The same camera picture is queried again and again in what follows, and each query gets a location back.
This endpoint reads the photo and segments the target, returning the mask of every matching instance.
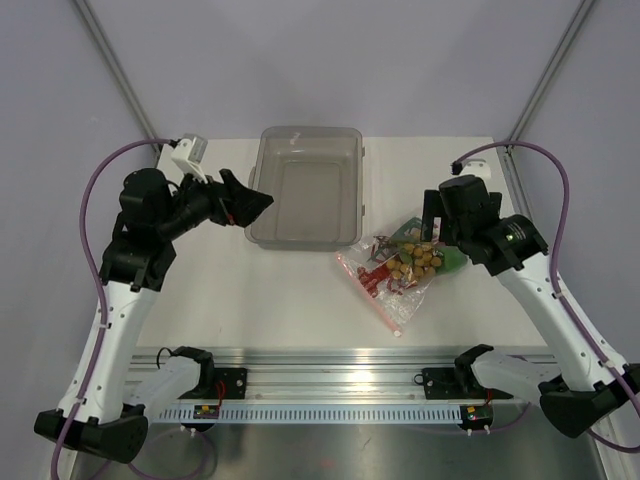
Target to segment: white wall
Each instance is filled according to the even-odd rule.
[[[554,152],[571,181],[560,268],[593,322],[640,361],[640,3],[599,2],[525,139]],[[561,186],[543,158],[517,154],[533,215],[551,240]],[[631,444],[640,420],[618,417]]]
[[[2,478],[38,478],[51,443],[33,433],[55,408],[84,346],[96,294],[78,236],[84,186],[140,132],[70,3],[4,2],[0,15],[0,384]],[[150,161],[123,157],[90,205],[106,246],[121,180]]]
[[[578,0],[91,0],[165,134],[507,135]]]

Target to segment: white table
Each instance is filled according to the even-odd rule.
[[[450,163],[488,137],[365,138],[364,235],[421,212],[425,189],[449,178]],[[259,140],[211,140],[203,161],[217,177],[230,168],[246,182]],[[490,191],[513,213],[494,150]],[[182,175],[165,150],[159,168]],[[175,242],[177,258],[145,322],[138,346],[191,345],[265,350],[323,348],[457,349],[488,343],[547,352],[511,295],[483,267],[436,280],[400,338],[394,337],[332,253],[264,250],[239,228],[202,224]]]

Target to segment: transparent storage bin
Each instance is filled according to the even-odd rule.
[[[245,230],[264,248],[335,251],[362,235],[362,135],[353,128],[264,131],[249,184],[274,198]]]

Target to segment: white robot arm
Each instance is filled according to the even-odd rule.
[[[552,288],[547,244],[526,217],[500,218],[500,202],[500,194],[489,194],[478,177],[448,180],[438,191],[425,192],[422,237],[430,239],[434,219],[441,218],[440,240],[484,265],[513,294],[557,366],[530,364],[479,345],[456,359],[456,380],[466,391],[497,389],[538,405],[558,430],[574,438],[628,401],[611,370],[637,393],[640,367],[629,365],[602,338],[558,278],[560,295],[609,359],[603,365]]]
[[[220,171],[223,183],[205,176],[200,162],[206,140],[185,135],[172,146],[172,159],[185,173],[176,192],[171,194],[164,174],[154,168],[133,172],[124,181],[122,211],[99,272],[106,322],[98,307],[66,394],[57,409],[40,412],[34,426],[50,440],[63,436],[67,448],[122,463],[135,458],[149,421],[175,399],[215,391],[211,353],[180,347],[125,398],[138,336],[176,256],[173,240],[205,220],[246,227],[273,203],[271,196],[242,186],[229,170]]]

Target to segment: snack bag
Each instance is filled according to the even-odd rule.
[[[422,221],[413,217],[400,228],[363,237],[336,254],[338,262],[371,302],[396,337],[424,300],[436,276],[460,270],[467,257],[455,247],[420,241]]]

